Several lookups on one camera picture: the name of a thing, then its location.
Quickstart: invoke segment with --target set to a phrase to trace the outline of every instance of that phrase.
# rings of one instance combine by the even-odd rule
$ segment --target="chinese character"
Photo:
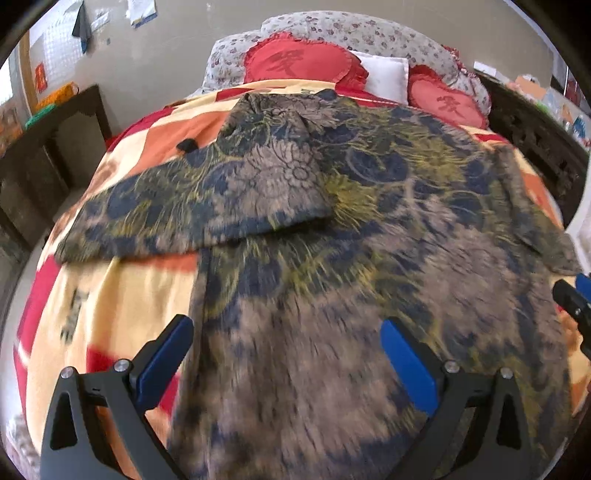
[[[301,61],[304,58],[304,50],[288,50],[280,51],[269,57],[269,62],[272,64],[267,67],[267,70],[281,70],[289,75],[289,78],[296,78],[296,74],[292,71],[291,65],[295,61]]]
[[[445,96],[442,96],[442,97],[437,97],[437,101],[438,102],[444,102],[445,103],[445,105],[439,107],[440,110],[445,110],[446,112],[453,112],[456,115],[459,115],[462,118],[464,118],[464,116],[460,112],[457,111],[457,107],[458,107],[458,105],[461,105],[461,103],[458,102],[451,95],[445,95]]]

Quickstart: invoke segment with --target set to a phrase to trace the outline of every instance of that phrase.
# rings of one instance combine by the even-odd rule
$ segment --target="paper on wall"
[[[109,12],[105,12],[102,15],[98,16],[96,20],[90,24],[90,30],[95,32],[107,23],[109,23]]]
[[[148,17],[156,15],[154,0],[127,0],[127,8],[132,25],[143,23]]]
[[[482,63],[481,61],[474,61],[474,70],[478,70],[479,72],[486,73],[487,75],[494,77],[496,75],[496,68],[487,65],[486,63]]]

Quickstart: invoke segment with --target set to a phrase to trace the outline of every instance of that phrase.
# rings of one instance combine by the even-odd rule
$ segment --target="green object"
[[[536,106],[540,110],[542,110],[546,115],[552,116],[552,111],[550,111],[550,108],[545,103],[538,102],[538,103],[536,103]]]
[[[25,129],[28,129],[32,124],[37,122],[40,118],[46,116],[49,112],[51,112],[56,107],[55,103],[50,103],[49,105],[43,107],[39,110],[35,115],[33,115],[27,123],[25,124]]]

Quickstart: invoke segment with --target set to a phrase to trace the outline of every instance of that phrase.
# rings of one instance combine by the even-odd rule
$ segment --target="metal screw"
[[[457,374],[460,371],[460,365],[454,360],[448,360],[445,362],[444,368],[449,374]]]
[[[511,368],[509,367],[502,367],[501,376],[503,378],[506,378],[507,380],[510,380],[511,378],[513,378],[513,370],[511,370]]]
[[[74,375],[73,367],[65,367],[60,373],[60,377],[62,378],[70,378],[72,375]]]
[[[115,366],[113,367],[116,372],[125,372],[129,368],[129,360],[122,358],[121,360],[117,360],[115,362]]]

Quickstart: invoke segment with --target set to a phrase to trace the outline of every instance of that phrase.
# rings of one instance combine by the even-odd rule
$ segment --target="red heart pillow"
[[[471,96],[429,75],[419,73],[409,78],[408,104],[453,125],[488,127],[486,117]]]
[[[244,82],[274,79],[322,80],[363,90],[368,72],[348,50],[323,40],[278,32],[253,46],[244,58]]]

